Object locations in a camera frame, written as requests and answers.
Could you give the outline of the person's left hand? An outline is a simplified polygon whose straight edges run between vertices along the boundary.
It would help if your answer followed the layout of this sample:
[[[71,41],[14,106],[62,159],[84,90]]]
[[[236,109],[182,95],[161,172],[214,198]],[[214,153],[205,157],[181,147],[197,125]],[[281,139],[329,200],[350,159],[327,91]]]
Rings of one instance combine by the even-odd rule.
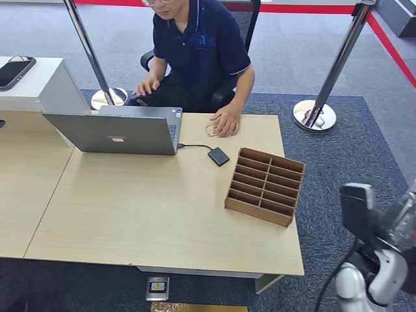
[[[215,131],[217,137],[231,137],[239,131],[242,110],[242,105],[231,102],[219,109],[210,120],[217,124]]]

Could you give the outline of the person's right hand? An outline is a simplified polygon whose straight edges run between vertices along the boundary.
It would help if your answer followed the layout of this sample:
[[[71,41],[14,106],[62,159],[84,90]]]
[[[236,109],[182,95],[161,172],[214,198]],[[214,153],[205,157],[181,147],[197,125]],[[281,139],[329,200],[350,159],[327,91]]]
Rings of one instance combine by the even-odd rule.
[[[153,73],[149,73],[142,82],[138,84],[133,92],[134,96],[146,96],[146,94],[152,94],[156,92],[160,83],[159,77]]]

